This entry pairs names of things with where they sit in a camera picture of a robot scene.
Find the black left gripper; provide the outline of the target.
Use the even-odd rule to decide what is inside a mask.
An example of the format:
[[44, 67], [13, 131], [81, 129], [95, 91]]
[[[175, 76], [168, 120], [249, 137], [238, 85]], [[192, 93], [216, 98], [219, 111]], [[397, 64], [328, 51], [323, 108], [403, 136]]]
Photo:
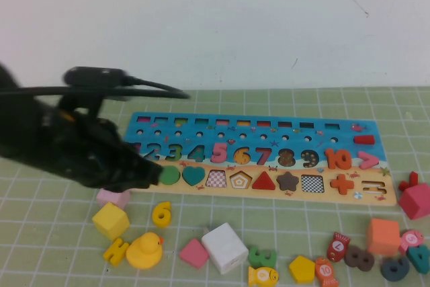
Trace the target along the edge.
[[117, 126], [99, 118], [100, 100], [61, 100], [44, 116], [37, 167], [88, 188], [147, 189], [163, 168], [140, 155], [140, 143], [124, 142]]

